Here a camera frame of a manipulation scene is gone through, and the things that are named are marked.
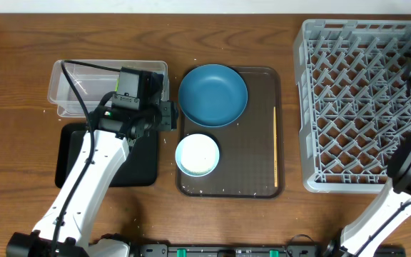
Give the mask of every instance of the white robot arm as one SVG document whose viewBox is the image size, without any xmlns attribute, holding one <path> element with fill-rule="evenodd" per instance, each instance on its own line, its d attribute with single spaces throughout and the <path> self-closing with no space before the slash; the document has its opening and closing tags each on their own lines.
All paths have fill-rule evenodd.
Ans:
<svg viewBox="0 0 411 257">
<path fill-rule="evenodd" d="M 365 212 L 342 230 L 340 245 L 348 254 L 362 257 L 374 256 L 375 250 L 385 238 L 411 216 L 411 204 L 409 204 L 411 203 L 411 188 L 408 188 L 411 184 L 411 174 L 408 173 L 411 169 L 411 143 L 408 145 L 410 148 L 405 149 L 405 154 L 395 153 L 392 157 L 400 158 L 399 162 L 395 165 L 391 163 L 388 165 L 388 174 L 399 176 L 399 181 L 397 181 L 399 188 L 394 188 L 395 182 L 389 178 L 383 190 Z"/>
<path fill-rule="evenodd" d="M 119 139 L 115 137 L 115 133 L 100 130 L 94 131 L 94 136 L 96 143 L 93 162 L 66 209 L 58 237 L 58 242 L 62 243 L 67 238 L 75 239 L 76 246 L 82 247 L 85 251 L 88 250 L 91 229 L 104 195 L 118 168 L 129 154 L 126 138 Z M 44 217 L 34 226 L 33 231 L 40 231 L 39 237 L 53 239 L 56 218 L 85 165 L 89 151 L 90 134 L 87 132 L 83 137 L 81 152 L 59 195 Z"/>
</svg>

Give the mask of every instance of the wooden table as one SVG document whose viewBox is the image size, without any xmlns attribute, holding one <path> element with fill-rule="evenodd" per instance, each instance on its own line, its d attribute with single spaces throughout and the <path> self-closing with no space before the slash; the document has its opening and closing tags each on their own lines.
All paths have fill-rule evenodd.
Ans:
<svg viewBox="0 0 411 257">
<path fill-rule="evenodd" d="M 293 41 L 306 19 L 411 16 L 0 14 L 0 256 L 15 231 L 29 233 L 59 190 L 61 128 L 47 99 L 58 59 L 163 60 L 171 98 L 193 65 L 270 66 L 280 75 L 285 191 L 275 200 L 189 198 L 174 184 L 178 132 L 162 133 L 155 184 L 108 190 L 92 238 L 122 233 L 138 242 L 280 245 L 305 233 L 327 243 L 375 197 L 309 193 L 301 178 L 299 98 Z M 411 218 L 386 243 L 411 256 Z"/>
</svg>

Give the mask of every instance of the black mount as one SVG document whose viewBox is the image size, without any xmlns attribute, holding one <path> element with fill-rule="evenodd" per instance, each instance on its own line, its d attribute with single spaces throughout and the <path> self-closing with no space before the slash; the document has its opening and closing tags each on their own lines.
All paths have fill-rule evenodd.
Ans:
<svg viewBox="0 0 411 257">
<path fill-rule="evenodd" d="M 178 109 L 174 102 L 161 100 L 163 79 L 162 74 L 122 67 L 116 91 L 104 95 L 90 113 L 93 128 L 127 138 L 129 146 L 150 130 L 176 130 Z"/>
<path fill-rule="evenodd" d="M 23 233 L 14 233 L 6 247 L 7 257 L 47 257 L 50 256 L 51 241 L 39 238 L 40 231 L 33 231 L 26 235 Z M 75 246 L 75 239 L 68 240 L 64 243 L 58 242 L 57 257 L 75 256 L 88 257 L 88 254 L 82 247 Z"/>
</svg>

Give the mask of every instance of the dish rack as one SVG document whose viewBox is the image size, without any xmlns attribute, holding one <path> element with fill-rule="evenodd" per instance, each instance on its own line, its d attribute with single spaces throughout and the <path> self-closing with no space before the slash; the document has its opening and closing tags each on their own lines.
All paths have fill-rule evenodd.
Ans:
<svg viewBox="0 0 411 257">
<path fill-rule="evenodd" d="M 293 50 L 304 187 L 379 193 L 411 132 L 411 21 L 307 20 Z"/>
</svg>

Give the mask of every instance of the clear plastic container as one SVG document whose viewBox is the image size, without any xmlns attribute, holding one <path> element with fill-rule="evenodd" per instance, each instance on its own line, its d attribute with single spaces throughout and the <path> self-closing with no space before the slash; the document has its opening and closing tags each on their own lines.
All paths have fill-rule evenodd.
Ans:
<svg viewBox="0 0 411 257">
<path fill-rule="evenodd" d="M 163 93 L 161 99 L 169 100 L 169 79 L 168 65 L 164 61 L 131 61 L 131 60 L 74 60 L 89 64 L 96 64 L 111 68 L 120 69 L 122 66 L 144 71 L 154 71 L 163 74 Z M 115 91 L 118 73 L 105 71 L 77 64 L 66 64 L 66 69 L 70 72 L 70 77 L 74 82 L 88 111 L 94 110 L 103 95 L 109 91 Z M 58 115 L 64 118 L 84 117 L 82 108 L 77 101 L 66 77 L 61 70 L 60 61 L 56 61 L 51 72 L 49 102 L 58 105 Z"/>
</svg>

